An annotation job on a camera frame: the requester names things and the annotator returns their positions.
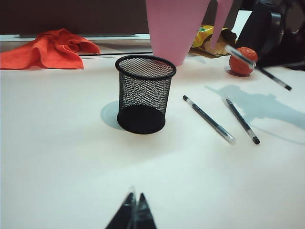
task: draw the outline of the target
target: snack bag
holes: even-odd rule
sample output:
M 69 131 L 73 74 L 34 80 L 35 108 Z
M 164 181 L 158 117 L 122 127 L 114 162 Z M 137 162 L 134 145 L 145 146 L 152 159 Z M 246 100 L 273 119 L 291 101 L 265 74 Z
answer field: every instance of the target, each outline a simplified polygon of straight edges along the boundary
M 236 34 L 231 32 L 227 28 L 223 28 L 216 46 L 212 49 L 210 47 L 210 39 L 212 37 L 213 30 L 214 26 L 201 25 L 193 41 L 192 48 L 207 52 L 214 56 L 228 55 L 224 47 L 226 44 L 229 44 L 231 46 L 235 45 L 235 40 L 237 37 Z

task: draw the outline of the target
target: orange towel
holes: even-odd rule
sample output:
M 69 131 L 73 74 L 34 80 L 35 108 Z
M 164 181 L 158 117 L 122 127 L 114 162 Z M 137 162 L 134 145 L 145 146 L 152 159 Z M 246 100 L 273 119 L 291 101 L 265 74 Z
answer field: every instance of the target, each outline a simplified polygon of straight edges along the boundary
M 36 39 L 14 50 L 0 53 L 1 69 L 42 68 L 83 69 L 76 52 L 101 53 L 91 41 L 66 29 L 43 32 Z

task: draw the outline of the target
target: orange stress ball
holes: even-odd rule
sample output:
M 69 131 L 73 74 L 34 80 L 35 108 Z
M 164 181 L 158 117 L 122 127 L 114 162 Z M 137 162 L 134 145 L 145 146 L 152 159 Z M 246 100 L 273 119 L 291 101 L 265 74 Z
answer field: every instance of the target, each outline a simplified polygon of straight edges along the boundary
M 237 50 L 251 61 L 256 62 L 258 60 L 258 56 L 253 49 L 247 47 L 241 47 L 241 48 L 237 48 Z M 248 67 L 246 63 L 237 59 L 236 57 L 233 57 L 232 55 L 230 57 L 229 64 L 231 70 L 240 75 L 248 75 L 253 71 Z

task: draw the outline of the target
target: black mesh pencil holder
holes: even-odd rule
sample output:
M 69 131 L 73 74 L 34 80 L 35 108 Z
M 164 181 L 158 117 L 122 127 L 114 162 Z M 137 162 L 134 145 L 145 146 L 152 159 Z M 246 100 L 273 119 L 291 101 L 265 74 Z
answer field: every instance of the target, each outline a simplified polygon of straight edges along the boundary
M 119 125 L 136 134 L 161 130 L 175 65 L 155 56 L 129 55 L 115 67 L 120 72 Z

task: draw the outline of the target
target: white table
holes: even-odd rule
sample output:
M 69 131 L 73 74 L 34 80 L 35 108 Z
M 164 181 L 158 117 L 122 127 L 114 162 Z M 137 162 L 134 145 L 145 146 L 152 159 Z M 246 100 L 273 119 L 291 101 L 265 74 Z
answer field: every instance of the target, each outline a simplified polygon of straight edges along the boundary
M 228 74 L 229 56 L 190 53 L 173 77 L 165 127 L 136 135 L 116 122 L 118 58 L 84 58 L 84 70 L 0 72 L 1 228 L 102 229 L 130 187 L 145 194 L 160 229 L 305 228 L 304 72 L 269 68 L 289 92 L 260 72 Z

